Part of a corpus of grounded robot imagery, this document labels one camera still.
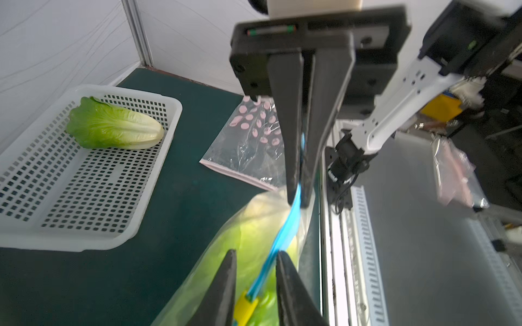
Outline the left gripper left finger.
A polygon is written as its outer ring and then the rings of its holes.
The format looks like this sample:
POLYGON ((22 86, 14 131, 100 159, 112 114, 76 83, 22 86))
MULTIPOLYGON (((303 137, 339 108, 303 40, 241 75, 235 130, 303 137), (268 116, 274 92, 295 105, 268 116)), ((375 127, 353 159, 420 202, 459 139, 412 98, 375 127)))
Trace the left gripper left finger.
POLYGON ((237 277, 237 254, 228 250, 199 307, 187 326, 232 326, 237 277))

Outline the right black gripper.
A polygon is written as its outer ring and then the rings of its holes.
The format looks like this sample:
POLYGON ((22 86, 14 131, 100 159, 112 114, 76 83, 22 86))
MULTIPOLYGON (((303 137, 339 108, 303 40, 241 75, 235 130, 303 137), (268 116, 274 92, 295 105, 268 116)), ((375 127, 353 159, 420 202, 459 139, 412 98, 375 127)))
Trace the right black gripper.
POLYGON ((376 97, 398 69, 410 31, 405 5, 235 26, 229 60, 244 94, 272 95, 275 102, 290 205, 299 179, 300 206, 310 205, 318 162, 338 111, 340 118, 371 115, 376 97), (311 72, 300 166, 303 59, 305 73, 311 72))

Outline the white plastic basket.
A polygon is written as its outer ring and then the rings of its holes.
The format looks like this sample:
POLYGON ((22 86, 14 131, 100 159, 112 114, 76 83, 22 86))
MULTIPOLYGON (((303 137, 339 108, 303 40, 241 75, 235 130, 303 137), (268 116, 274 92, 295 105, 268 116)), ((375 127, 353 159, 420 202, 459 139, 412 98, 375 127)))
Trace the white plastic basket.
POLYGON ((1 246, 81 252, 133 238, 168 154, 182 104, 113 86, 68 90, 1 153, 1 246), (85 149, 66 132, 83 97, 160 122, 163 140, 143 150, 85 149))

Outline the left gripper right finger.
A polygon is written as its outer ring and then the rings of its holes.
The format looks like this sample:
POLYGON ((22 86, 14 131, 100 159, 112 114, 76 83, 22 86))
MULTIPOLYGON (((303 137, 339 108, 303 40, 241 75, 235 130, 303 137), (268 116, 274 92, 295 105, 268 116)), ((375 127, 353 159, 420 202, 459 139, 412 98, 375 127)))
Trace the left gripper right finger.
POLYGON ((315 307, 299 273, 285 251, 276 258, 277 306, 279 324, 286 326, 327 326, 315 307))

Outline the pink dotted zipper bag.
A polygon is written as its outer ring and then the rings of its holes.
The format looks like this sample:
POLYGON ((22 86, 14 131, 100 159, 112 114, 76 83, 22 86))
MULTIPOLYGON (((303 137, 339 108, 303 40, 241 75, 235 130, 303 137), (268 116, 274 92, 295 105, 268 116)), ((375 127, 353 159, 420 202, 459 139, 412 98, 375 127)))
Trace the pink dotted zipper bag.
POLYGON ((284 141, 270 97, 244 96, 200 163, 263 190, 285 187, 284 141))

